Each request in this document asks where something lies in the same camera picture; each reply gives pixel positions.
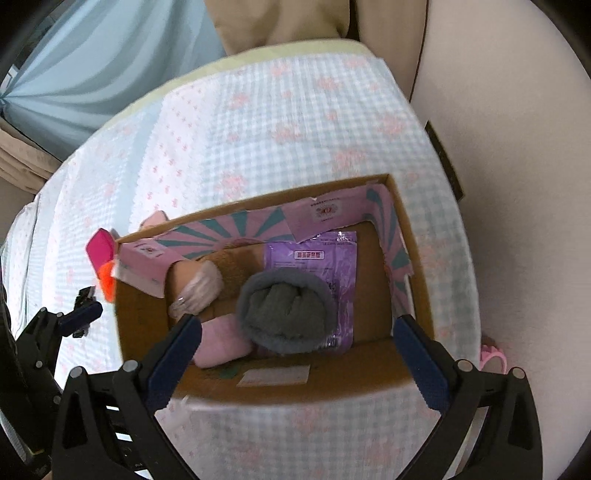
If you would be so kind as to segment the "beige curtain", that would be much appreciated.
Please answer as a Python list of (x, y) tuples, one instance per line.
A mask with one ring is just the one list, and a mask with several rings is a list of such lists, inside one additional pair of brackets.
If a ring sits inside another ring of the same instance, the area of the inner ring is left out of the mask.
[(1, 119), (1, 178), (14, 187), (37, 194), (61, 162)]
[(403, 93), (413, 94), (429, 3), (418, 0), (221, 0), (207, 13), (229, 55), (296, 41), (351, 39), (385, 60)]

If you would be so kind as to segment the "light pink fleece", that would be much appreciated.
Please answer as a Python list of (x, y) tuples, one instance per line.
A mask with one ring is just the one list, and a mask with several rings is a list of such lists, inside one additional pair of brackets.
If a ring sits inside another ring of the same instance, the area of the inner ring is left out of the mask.
[(246, 337), (235, 314), (215, 317), (201, 324), (201, 341), (193, 355), (200, 369), (216, 367), (245, 357), (253, 344)]

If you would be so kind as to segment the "purple plastic packet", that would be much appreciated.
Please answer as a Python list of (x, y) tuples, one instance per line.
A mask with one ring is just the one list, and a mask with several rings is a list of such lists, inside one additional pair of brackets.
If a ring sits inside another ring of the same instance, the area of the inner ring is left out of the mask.
[(270, 242), (264, 247), (264, 268), (297, 268), (315, 274), (329, 286), (338, 325), (321, 350), (342, 354), (353, 345), (353, 300), (356, 293), (358, 236), (355, 231), (332, 231), (297, 243)]

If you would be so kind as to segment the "light blue curtain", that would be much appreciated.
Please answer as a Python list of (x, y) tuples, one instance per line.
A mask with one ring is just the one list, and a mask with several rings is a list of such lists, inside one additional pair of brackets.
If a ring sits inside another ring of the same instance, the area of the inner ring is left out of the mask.
[(10, 125), (59, 160), (169, 80), (225, 55), (201, 1), (76, 1), (1, 95)]

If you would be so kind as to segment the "pink plastic object on floor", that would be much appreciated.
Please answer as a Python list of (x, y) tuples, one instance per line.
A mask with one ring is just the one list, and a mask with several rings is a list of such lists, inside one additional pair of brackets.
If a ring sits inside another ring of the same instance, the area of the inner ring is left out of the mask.
[(481, 338), (480, 370), (498, 374), (506, 374), (509, 370), (504, 351), (493, 338), (485, 334)]

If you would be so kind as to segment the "dark grey fleece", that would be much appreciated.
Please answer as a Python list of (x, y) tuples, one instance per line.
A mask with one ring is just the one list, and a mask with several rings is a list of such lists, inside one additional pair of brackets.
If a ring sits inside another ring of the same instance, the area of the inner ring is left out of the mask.
[(239, 292), (235, 315), (249, 340), (280, 355), (318, 350), (338, 325), (329, 286), (297, 268), (250, 276)]

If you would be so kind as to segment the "beige curtain right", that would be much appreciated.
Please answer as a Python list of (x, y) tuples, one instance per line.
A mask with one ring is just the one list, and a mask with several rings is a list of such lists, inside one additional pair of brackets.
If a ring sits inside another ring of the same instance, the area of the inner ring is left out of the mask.
[(296, 41), (351, 39), (385, 60), (403, 93), (413, 94), (429, 3), (418, 0), (221, 0), (207, 13), (229, 55)]

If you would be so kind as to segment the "cardboard box with pink flaps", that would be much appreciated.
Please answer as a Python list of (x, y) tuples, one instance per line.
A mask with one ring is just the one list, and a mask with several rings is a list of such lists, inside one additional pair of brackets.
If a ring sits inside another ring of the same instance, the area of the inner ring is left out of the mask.
[(178, 393), (281, 405), (381, 391), (410, 377), (396, 324), (434, 330), (410, 208), (390, 175), (264, 195), (119, 241), (121, 353), (139, 360), (184, 313), (197, 351)]

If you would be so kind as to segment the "orange fluffy pompom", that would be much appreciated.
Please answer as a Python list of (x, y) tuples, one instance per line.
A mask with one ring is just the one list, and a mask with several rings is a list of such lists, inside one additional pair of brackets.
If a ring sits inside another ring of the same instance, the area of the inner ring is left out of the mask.
[(102, 291), (104, 299), (108, 303), (113, 303), (115, 300), (115, 278), (113, 277), (113, 268), (115, 262), (110, 260), (101, 265), (97, 272), (98, 283)]

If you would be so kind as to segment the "beige plush toy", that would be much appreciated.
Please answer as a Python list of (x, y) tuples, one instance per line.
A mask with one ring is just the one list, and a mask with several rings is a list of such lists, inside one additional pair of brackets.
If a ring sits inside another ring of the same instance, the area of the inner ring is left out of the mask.
[(235, 299), (249, 277), (263, 270), (263, 244), (222, 249), (169, 267), (165, 295), (171, 319), (198, 315), (215, 301)]

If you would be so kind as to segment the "magenta cloth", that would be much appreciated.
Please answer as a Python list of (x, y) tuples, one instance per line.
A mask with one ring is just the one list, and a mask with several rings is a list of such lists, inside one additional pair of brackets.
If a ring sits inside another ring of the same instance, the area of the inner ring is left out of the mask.
[(85, 251), (96, 276), (104, 264), (114, 259), (118, 238), (114, 229), (99, 228), (86, 244)]

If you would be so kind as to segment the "pale pink printed cloth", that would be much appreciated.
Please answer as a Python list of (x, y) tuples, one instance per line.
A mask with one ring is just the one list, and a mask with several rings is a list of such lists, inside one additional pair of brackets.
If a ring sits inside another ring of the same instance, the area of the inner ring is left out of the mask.
[(140, 223), (139, 230), (143, 231), (146, 229), (150, 229), (160, 224), (163, 224), (167, 221), (167, 215), (163, 211), (157, 210)]

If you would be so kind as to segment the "beige curtain left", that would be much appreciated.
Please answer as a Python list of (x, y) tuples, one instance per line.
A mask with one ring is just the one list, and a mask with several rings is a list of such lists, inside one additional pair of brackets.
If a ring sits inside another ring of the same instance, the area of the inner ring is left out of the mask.
[(61, 162), (1, 119), (1, 178), (14, 187), (37, 194)]

